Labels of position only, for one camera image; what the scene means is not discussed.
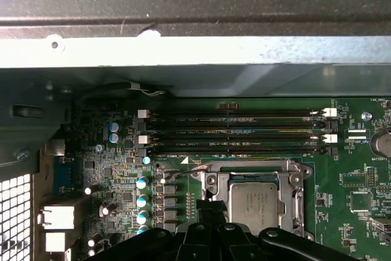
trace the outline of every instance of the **integrated circuit chip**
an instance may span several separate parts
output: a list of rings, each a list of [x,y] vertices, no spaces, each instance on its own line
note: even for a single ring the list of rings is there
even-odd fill
[[[176,197],[164,197],[164,206],[165,207],[175,207],[177,205]]]
[[[177,210],[176,209],[164,209],[164,219],[174,220],[177,218]]]
[[[125,202],[131,202],[133,200],[133,195],[130,192],[124,192],[124,193],[122,193],[122,199]]]
[[[103,169],[103,176],[104,177],[112,177],[112,169],[110,167]]]
[[[367,184],[366,174],[343,174],[342,185],[343,186],[365,186]]]
[[[275,183],[233,183],[230,186],[230,221],[243,223],[253,234],[279,225]]]
[[[175,195],[177,192],[177,186],[174,184],[166,184],[163,186],[163,193],[165,195]]]
[[[133,148],[133,141],[132,140],[126,140],[125,141],[125,148],[130,149]]]
[[[108,229],[115,229],[115,223],[114,223],[114,221],[109,221],[108,224],[107,224],[107,226],[108,226]]]
[[[85,168],[85,169],[93,169],[93,168],[95,168],[95,161],[86,160],[86,161],[84,162],[84,168]]]
[[[368,192],[350,193],[350,210],[352,212],[368,212],[371,204],[371,194]]]
[[[324,206],[324,199],[317,199],[316,200],[316,206],[323,207]]]

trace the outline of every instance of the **metal frame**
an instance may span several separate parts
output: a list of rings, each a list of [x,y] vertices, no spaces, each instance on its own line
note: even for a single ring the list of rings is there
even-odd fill
[[[221,171],[222,168],[230,167],[267,167],[275,168],[276,171],[268,172],[229,172]],[[202,184],[202,199],[206,199],[206,191],[213,195],[213,200],[223,200],[228,207],[228,213],[231,215],[232,204],[230,177],[233,175],[262,175],[279,181],[278,200],[283,203],[284,207],[278,207],[279,226],[287,231],[293,232],[300,236],[306,236],[313,239],[308,232],[304,230],[304,211],[303,195],[304,180],[312,176],[313,171],[309,166],[296,163],[291,160],[275,161],[211,161],[207,164],[194,167],[192,178]]]
[[[389,0],[0,0],[0,38],[387,35]]]

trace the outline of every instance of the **motherboard mounting screw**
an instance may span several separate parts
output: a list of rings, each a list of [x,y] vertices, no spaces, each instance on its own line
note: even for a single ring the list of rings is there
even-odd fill
[[[361,119],[362,119],[364,122],[369,122],[372,118],[373,118],[372,113],[369,113],[369,112],[367,112],[367,111],[364,111],[364,112],[361,114]]]
[[[234,230],[234,229],[235,229],[235,226],[234,226],[233,224],[226,224],[226,225],[224,226],[224,228],[225,228],[226,230]]]
[[[294,175],[290,178],[291,183],[298,183],[300,182],[300,178],[297,175]]]
[[[271,238],[275,238],[275,237],[278,237],[279,234],[275,231],[275,230],[269,230],[267,233],[266,233],[269,237]]]
[[[53,83],[51,81],[48,81],[45,86],[46,90],[52,91],[53,90]]]
[[[68,86],[65,86],[64,88],[61,89],[61,93],[63,93],[63,94],[72,94],[72,89],[69,88]]]
[[[16,160],[21,161],[30,157],[30,151],[27,149],[22,150],[16,155]]]
[[[103,151],[103,146],[101,144],[98,144],[95,146],[95,151],[96,152],[102,152]]]
[[[206,178],[206,183],[208,185],[214,185],[216,183],[216,177],[214,175],[210,175],[208,178]]]

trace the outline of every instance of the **electrolytic capacitor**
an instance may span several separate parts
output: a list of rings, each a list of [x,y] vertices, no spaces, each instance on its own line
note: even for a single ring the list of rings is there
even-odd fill
[[[137,189],[144,189],[149,183],[149,180],[147,177],[141,177],[136,182]]]
[[[139,235],[140,233],[146,232],[148,229],[148,226],[140,226],[139,230],[137,231],[137,234]]]
[[[113,133],[109,136],[109,142],[110,143],[113,143],[113,144],[116,144],[120,141],[120,136],[117,135],[117,133]]]
[[[136,221],[138,224],[143,225],[148,221],[148,217],[149,217],[148,212],[145,210],[142,210],[138,214]]]
[[[142,164],[150,164],[151,163],[151,158],[149,157],[144,157],[142,159]]]
[[[109,130],[112,132],[112,133],[116,133],[118,132],[120,129],[120,125],[117,124],[116,122],[112,122],[109,124]]]
[[[147,195],[143,194],[143,195],[140,195],[140,197],[137,199],[136,205],[139,208],[143,208],[148,204],[148,201],[149,201],[149,197]]]
[[[99,186],[98,185],[92,185],[88,186],[87,188],[84,189],[84,194],[86,195],[91,195],[95,192],[99,191]]]
[[[103,209],[105,208],[105,204],[101,204],[99,206],[99,217],[105,217],[105,215],[103,214]]]
[[[92,257],[97,254],[100,250],[103,249],[102,243],[97,243],[91,250],[88,251],[88,256]]]
[[[100,233],[96,233],[89,241],[88,241],[88,247],[94,247],[97,243],[99,243],[102,240],[102,235]]]
[[[102,209],[103,215],[109,215],[111,214],[115,209],[117,208],[117,205],[115,203],[110,203],[104,209]]]

